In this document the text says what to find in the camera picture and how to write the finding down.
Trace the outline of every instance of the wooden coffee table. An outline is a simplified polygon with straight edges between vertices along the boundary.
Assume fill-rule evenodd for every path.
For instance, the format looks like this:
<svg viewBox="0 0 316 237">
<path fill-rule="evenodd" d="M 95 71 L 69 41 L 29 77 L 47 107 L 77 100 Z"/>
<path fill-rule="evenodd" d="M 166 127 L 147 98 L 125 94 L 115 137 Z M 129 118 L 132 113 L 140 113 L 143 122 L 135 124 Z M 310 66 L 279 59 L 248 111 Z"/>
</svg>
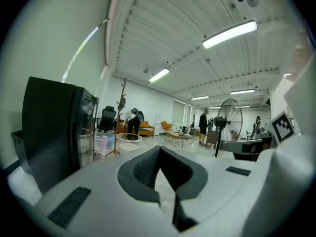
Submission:
<svg viewBox="0 0 316 237">
<path fill-rule="evenodd" d="M 174 132 L 166 131 L 166 138 L 167 137 L 172 138 L 172 143 L 173 143 L 173 139 L 182 139 L 182 147 L 183 147 L 183 136 L 180 136 Z"/>
</svg>

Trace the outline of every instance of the wooden coat stand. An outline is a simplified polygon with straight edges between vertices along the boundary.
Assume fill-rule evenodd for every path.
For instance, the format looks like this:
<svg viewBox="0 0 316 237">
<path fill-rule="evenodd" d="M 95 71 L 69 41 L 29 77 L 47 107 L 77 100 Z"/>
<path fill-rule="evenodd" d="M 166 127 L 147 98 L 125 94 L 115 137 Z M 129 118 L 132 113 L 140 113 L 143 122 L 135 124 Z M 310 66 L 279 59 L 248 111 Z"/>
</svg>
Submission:
<svg viewBox="0 0 316 237">
<path fill-rule="evenodd" d="M 123 90 L 122 90 L 122 94 L 120 96 L 120 101 L 119 101 L 119 103 L 117 102 L 118 104 L 120 104 L 122 102 L 123 97 L 126 96 L 126 94 L 124 94 L 126 80 L 127 80 L 127 78 L 124 78 L 124 84 L 121 84 L 123 86 Z M 114 153 L 114 155 L 120 154 L 120 152 L 117 151 L 117 134 L 118 134 L 118 129 L 119 129 L 119 120 L 120 120 L 120 110 L 118 109 L 117 126 L 115 128 L 115 138 L 114 138 L 114 150 L 109 152 L 106 156 L 110 155 L 111 153 Z"/>
</svg>

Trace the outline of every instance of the man in black shirt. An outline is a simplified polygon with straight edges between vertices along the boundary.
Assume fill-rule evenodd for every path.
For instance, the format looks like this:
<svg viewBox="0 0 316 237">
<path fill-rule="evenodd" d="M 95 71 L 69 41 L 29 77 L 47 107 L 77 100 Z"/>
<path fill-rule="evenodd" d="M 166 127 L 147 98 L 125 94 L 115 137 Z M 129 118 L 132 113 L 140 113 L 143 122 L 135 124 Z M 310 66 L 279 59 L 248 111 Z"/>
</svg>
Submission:
<svg viewBox="0 0 316 237">
<path fill-rule="evenodd" d="M 208 114 L 208 110 L 205 110 L 204 113 L 199 117 L 199 124 L 198 124 L 200 128 L 199 143 L 204 146 L 205 146 L 204 138 L 205 138 L 206 130 L 207 130 L 207 117 L 206 117 L 207 114 Z"/>
</svg>

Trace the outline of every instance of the black shorts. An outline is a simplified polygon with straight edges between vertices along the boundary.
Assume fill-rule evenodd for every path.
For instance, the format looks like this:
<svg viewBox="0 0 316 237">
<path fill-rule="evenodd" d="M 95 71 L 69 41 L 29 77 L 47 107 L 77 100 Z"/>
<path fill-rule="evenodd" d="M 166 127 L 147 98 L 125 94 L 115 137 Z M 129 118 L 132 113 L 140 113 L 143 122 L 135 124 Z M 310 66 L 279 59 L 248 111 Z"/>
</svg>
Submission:
<svg viewBox="0 0 316 237">
<path fill-rule="evenodd" d="M 207 129 L 207 127 L 200 127 L 200 133 L 206 134 L 206 129 Z"/>
</svg>

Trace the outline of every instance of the round glass table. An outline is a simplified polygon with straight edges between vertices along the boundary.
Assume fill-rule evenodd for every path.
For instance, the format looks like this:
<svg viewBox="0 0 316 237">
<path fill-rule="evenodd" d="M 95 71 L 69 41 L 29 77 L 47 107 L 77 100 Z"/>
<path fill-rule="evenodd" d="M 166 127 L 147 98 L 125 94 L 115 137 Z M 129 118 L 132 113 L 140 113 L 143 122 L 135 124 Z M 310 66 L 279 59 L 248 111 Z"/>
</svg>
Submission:
<svg viewBox="0 0 316 237">
<path fill-rule="evenodd" d="M 142 136 L 132 133 L 120 133 L 117 135 L 118 140 L 120 141 L 120 152 L 124 151 L 133 151 L 138 149 L 138 144 L 142 141 Z"/>
</svg>

